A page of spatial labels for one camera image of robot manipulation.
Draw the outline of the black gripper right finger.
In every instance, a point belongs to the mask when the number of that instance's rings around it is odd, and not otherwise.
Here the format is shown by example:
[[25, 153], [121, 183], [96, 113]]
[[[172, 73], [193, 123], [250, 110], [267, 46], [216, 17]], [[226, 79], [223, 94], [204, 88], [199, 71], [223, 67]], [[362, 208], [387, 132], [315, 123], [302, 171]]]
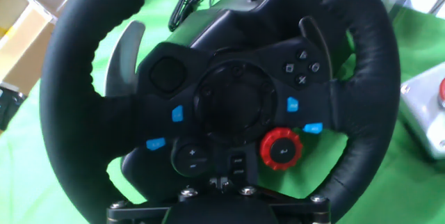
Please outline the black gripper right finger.
[[330, 224], [331, 204], [321, 195], [304, 199], [287, 195], [267, 196], [266, 202], [273, 210], [279, 224]]

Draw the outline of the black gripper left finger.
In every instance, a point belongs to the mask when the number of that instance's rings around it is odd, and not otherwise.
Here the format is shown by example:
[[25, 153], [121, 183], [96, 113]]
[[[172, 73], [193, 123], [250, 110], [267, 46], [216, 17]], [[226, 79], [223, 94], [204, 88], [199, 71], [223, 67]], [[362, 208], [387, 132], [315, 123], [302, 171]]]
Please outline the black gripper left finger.
[[117, 201], [106, 210], [106, 224], [162, 224], [168, 211], [178, 204], [179, 201], [141, 204]]

